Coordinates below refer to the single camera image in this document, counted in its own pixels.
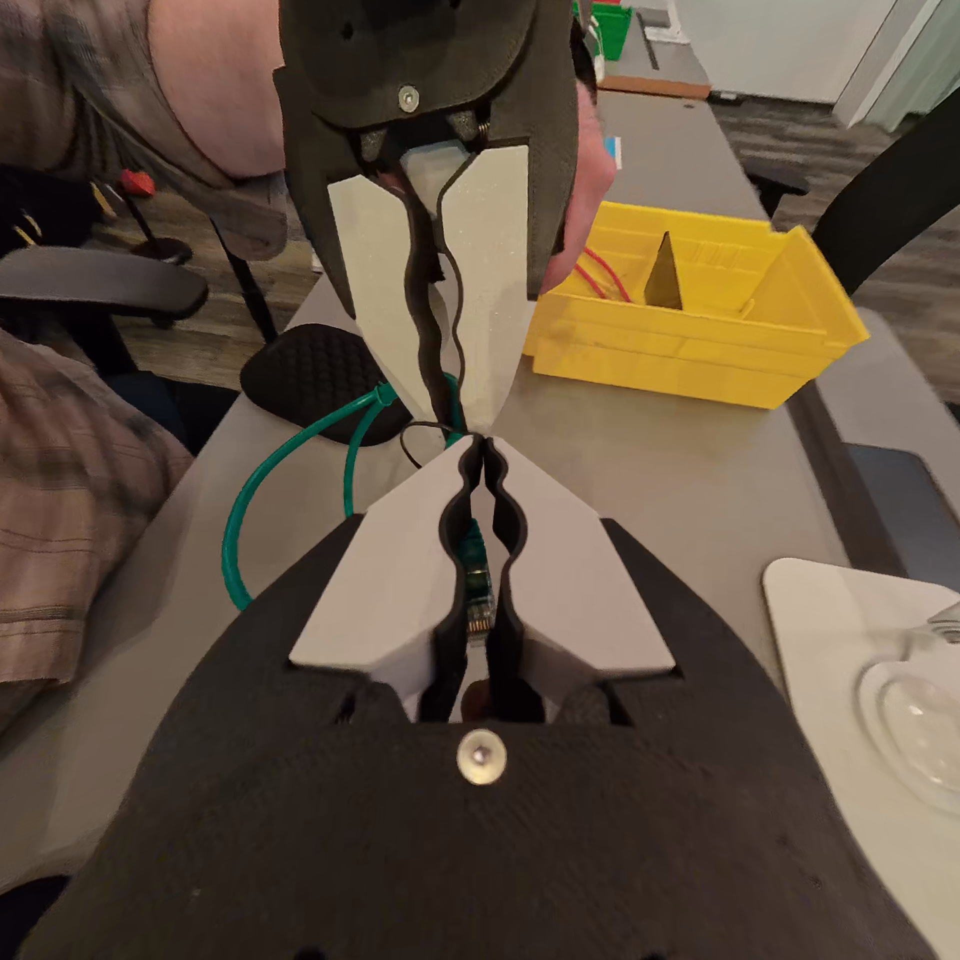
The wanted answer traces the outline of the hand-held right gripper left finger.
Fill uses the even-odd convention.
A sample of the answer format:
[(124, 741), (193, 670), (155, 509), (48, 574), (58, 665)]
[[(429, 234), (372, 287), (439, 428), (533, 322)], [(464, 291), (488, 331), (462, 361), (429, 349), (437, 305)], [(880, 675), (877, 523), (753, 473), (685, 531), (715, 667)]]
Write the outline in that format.
[(300, 668), (353, 672), (447, 723), (466, 671), (465, 571), (481, 438), (467, 435), (363, 515), (289, 654)]

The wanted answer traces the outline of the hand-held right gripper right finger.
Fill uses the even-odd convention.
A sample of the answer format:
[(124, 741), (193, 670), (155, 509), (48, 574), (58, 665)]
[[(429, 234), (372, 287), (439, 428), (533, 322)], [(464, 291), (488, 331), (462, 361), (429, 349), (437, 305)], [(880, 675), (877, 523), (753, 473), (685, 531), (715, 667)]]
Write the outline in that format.
[(599, 513), (502, 438), (484, 441), (493, 533), (507, 549), (486, 640), (497, 719), (543, 722), (545, 702), (676, 667)]

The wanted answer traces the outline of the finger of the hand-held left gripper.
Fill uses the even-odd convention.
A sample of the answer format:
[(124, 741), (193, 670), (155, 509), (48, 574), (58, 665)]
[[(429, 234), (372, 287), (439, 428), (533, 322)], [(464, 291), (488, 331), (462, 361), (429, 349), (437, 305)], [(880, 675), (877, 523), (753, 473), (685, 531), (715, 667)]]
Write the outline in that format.
[(459, 298), (449, 339), (465, 426), (490, 434), (512, 389), (532, 319), (527, 291), (527, 146), (468, 154), (457, 141), (409, 150), (402, 168), (425, 206)]
[(328, 188), (354, 320), (390, 386), (415, 420), (442, 422), (450, 387), (441, 330), (429, 301), (427, 255), (411, 198), (363, 175)]

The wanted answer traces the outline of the yellow plastic bin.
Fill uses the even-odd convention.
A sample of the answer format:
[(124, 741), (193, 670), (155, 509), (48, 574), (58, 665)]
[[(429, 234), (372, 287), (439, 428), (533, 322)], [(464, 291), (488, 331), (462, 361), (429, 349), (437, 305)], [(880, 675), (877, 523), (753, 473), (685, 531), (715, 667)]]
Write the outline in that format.
[[(644, 303), (665, 232), (682, 311)], [(803, 227), (605, 201), (523, 354), (539, 375), (773, 410), (869, 338)]]

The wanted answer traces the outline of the person's left forearm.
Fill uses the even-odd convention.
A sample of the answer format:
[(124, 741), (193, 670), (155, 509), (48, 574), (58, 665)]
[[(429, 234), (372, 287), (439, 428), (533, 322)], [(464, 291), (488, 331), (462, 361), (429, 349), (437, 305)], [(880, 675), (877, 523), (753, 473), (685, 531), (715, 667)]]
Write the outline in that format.
[(289, 217), (277, 1), (3, 1), (1, 161), (71, 181), (149, 174), (246, 261)]

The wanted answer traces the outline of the person's left hand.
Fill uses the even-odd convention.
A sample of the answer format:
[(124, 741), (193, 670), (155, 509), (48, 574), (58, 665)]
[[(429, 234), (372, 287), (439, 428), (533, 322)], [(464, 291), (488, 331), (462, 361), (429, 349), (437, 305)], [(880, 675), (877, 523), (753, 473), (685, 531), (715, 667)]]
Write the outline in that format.
[(605, 135), (592, 91), (577, 80), (578, 154), (571, 197), (567, 206), (563, 246), (547, 266), (541, 294), (559, 286), (573, 271), (584, 252), (598, 210), (616, 174), (616, 160), (605, 146)]

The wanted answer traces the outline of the black quilted wrist rest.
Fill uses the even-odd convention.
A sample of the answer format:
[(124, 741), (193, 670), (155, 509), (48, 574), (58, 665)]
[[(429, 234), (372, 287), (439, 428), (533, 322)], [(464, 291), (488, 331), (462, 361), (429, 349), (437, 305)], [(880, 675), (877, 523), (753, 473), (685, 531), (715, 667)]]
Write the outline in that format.
[(252, 404), (301, 429), (387, 383), (361, 336), (322, 323), (284, 331), (247, 361), (239, 380)]

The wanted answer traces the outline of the black twist tie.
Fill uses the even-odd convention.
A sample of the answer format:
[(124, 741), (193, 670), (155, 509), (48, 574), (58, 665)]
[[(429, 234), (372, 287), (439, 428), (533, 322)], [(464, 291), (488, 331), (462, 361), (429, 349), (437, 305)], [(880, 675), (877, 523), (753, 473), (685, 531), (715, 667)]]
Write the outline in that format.
[(438, 431), (438, 433), (441, 435), (441, 438), (443, 439), (443, 442), (444, 442), (443, 448), (445, 450), (451, 447), (454, 443), (458, 442), (464, 436), (464, 433), (461, 430), (453, 428), (448, 424), (444, 424), (442, 422), (437, 422), (437, 421), (412, 420), (411, 422), (404, 425), (401, 428), (400, 433), (398, 434), (400, 448), (404, 456), (408, 460), (408, 462), (417, 471), (421, 470), (424, 464), (421, 463), (421, 461), (419, 461), (416, 457), (414, 457), (413, 453), (409, 448), (409, 444), (406, 441), (406, 434), (411, 429), (416, 429), (416, 428), (423, 428), (423, 429)]

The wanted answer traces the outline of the black bin divider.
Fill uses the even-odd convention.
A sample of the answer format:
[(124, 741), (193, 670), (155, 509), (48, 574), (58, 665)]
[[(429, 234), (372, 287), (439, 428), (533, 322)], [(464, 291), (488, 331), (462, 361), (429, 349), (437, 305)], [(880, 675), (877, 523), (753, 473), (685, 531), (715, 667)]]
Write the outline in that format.
[(643, 297), (645, 306), (675, 311), (684, 310), (681, 284), (669, 231), (665, 231), (662, 235), (644, 287)]

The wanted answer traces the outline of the small green bin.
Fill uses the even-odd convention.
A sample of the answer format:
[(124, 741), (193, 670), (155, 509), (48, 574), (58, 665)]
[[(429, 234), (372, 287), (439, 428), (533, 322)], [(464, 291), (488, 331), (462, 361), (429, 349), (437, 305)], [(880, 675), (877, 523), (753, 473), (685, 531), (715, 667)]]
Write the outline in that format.
[(604, 59), (616, 63), (622, 56), (633, 22), (633, 8), (614, 1), (594, 1), (591, 4), (591, 16), (596, 21), (595, 29)]

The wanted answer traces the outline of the white sign stand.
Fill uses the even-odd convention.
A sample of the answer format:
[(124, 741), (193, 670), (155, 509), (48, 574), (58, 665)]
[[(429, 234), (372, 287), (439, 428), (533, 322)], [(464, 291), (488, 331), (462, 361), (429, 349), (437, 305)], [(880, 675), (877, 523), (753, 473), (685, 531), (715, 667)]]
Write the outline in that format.
[(959, 957), (958, 593), (798, 558), (763, 574), (788, 698), (856, 842)]

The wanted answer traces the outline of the grey office desk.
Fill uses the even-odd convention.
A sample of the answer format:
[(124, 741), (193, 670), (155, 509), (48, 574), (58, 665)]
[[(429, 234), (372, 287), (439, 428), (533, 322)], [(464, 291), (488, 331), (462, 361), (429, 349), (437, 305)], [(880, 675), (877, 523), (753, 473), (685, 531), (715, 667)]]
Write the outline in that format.
[(595, 32), (595, 72), (599, 89), (707, 100), (713, 86), (693, 52), (681, 22), (678, 2), (622, 3), (632, 7), (633, 18), (617, 62), (604, 58), (592, 13), (586, 23)]

